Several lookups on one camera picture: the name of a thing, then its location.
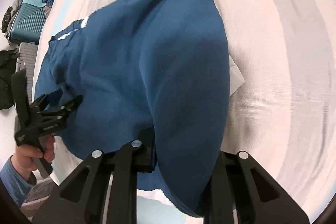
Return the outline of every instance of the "bed sheet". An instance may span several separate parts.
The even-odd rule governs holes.
[[[41,34],[34,83],[50,37],[113,1],[55,0]],[[313,222],[336,192],[336,0],[215,4],[229,53],[245,79],[230,98],[222,150],[248,151]],[[63,152],[56,151],[54,169],[62,181],[61,174],[80,160],[58,144]]]

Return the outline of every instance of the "black backpack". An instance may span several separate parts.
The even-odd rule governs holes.
[[[18,49],[0,51],[0,109],[14,105],[11,76],[15,73],[16,59],[20,56]]]

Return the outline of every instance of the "silver bolt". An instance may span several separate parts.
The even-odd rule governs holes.
[[[246,160],[249,157],[248,153],[245,151],[239,152],[238,156],[239,158],[244,159],[244,160]]]
[[[139,140],[135,140],[131,143],[133,147],[140,147],[142,145],[142,142]]]
[[[91,154],[93,158],[99,158],[102,155],[102,152],[100,150],[94,150]]]

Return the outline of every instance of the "suitcase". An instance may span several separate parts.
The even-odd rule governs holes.
[[[9,41],[38,44],[44,23],[44,7],[22,3],[10,29]]]
[[[16,60],[15,72],[26,69],[28,101],[32,102],[33,77],[37,55],[37,45],[22,42],[19,47],[20,56]]]

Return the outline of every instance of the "sleeve cuff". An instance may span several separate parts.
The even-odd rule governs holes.
[[[25,181],[13,167],[11,158],[8,159],[0,171],[0,178],[9,195],[19,207],[26,199],[31,188],[36,185],[36,177],[33,172],[31,172],[29,180]]]

